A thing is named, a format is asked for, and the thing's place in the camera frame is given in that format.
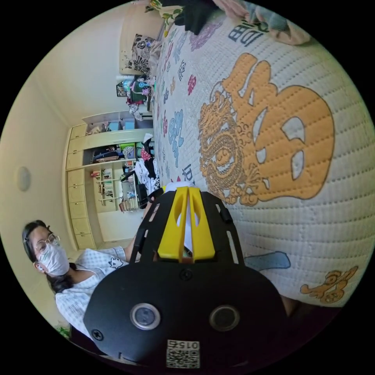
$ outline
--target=blanket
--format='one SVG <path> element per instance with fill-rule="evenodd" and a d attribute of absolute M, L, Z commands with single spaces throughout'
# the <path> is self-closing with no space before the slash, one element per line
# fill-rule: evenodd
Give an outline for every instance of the blanket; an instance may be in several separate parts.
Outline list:
<path fill-rule="evenodd" d="M 338 62 L 218 11 L 163 38 L 153 112 L 161 185 L 220 197 L 281 295 L 343 306 L 375 244 L 375 134 Z"/>

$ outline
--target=face mask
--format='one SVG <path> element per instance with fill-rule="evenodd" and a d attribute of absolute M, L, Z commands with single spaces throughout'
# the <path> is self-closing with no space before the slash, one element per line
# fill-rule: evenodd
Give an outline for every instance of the face mask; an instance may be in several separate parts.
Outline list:
<path fill-rule="evenodd" d="M 39 263 L 53 276 L 65 275 L 70 267 L 64 248 L 57 242 L 47 244 L 46 253 L 40 257 Z"/>

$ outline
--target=yellow bracket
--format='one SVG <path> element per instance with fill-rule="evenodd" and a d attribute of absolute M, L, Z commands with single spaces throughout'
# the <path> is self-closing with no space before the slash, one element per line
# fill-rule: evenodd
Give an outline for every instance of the yellow bracket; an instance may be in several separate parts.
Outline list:
<path fill-rule="evenodd" d="M 197 187 L 189 188 L 189 200 L 193 261 L 212 259 L 215 256 L 215 248 L 212 242 L 207 216 L 204 211 L 202 197 Z M 194 213 L 198 217 L 198 225 L 196 225 Z"/>
<path fill-rule="evenodd" d="M 208 220 L 199 189 L 196 187 L 178 187 L 159 245 L 158 254 L 160 258 L 174 259 L 182 262 L 188 197 L 190 204 L 189 219 L 191 220 L 193 262 L 196 260 L 211 259 L 215 255 Z M 177 220 L 180 214 L 180 225 L 177 226 Z M 195 214 L 198 217 L 198 225 L 195 222 Z"/>
<path fill-rule="evenodd" d="M 175 259 L 182 262 L 185 239 L 186 208 L 188 205 L 188 187 L 178 187 L 173 200 L 171 212 L 160 241 L 158 254 L 160 258 Z M 177 220 L 181 214 L 180 225 Z"/>

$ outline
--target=bookshelf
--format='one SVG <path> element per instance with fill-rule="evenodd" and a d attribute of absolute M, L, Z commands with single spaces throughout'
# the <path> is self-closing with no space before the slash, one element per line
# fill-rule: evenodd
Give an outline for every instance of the bookshelf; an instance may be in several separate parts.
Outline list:
<path fill-rule="evenodd" d="M 91 172 L 97 213 L 138 211 L 136 175 L 124 180 L 124 175 L 135 167 L 135 159 L 98 163 Z"/>

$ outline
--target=wall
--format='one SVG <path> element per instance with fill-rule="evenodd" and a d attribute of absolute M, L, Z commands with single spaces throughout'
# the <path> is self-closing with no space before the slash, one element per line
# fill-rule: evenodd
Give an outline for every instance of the wall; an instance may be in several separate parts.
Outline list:
<path fill-rule="evenodd" d="M 23 226 L 41 219 L 71 244 L 63 213 L 62 166 L 68 125 L 51 108 L 33 75 L 17 96 L 0 140 L 0 233 L 3 246 L 21 287 L 35 307 L 52 323 L 57 313 L 45 281 L 27 258 L 21 239 Z M 16 189 L 14 173 L 26 166 L 32 175 L 26 192 Z"/>
<path fill-rule="evenodd" d="M 124 4 L 88 21 L 64 38 L 34 73 L 70 126 L 99 113 L 127 110 L 116 95 Z"/>

